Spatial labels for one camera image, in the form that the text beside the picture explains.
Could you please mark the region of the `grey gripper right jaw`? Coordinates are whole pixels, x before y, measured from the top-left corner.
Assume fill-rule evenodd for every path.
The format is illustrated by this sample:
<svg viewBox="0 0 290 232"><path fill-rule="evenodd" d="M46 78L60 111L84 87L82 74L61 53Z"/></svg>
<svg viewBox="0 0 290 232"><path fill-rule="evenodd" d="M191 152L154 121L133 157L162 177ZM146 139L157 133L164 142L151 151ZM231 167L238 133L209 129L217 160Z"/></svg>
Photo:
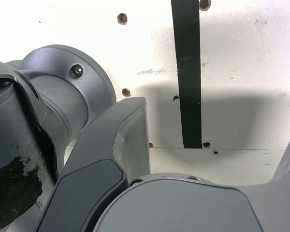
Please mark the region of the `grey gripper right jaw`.
<svg viewBox="0 0 290 232"><path fill-rule="evenodd" d="M150 178L116 197L94 231L290 232L290 142L267 183Z"/></svg>

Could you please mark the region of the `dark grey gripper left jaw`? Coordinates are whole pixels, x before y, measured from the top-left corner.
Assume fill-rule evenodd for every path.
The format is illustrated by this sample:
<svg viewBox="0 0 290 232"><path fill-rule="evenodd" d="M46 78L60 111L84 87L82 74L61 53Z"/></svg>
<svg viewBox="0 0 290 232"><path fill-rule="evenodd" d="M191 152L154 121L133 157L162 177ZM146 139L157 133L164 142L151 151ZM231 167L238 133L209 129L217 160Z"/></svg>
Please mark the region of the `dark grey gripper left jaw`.
<svg viewBox="0 0 290 232"><path fill-rule="evenodd" d="M146 100L121 100L90 122L79 137L36 231L92 231L129 182L148 174Z"/></svg>

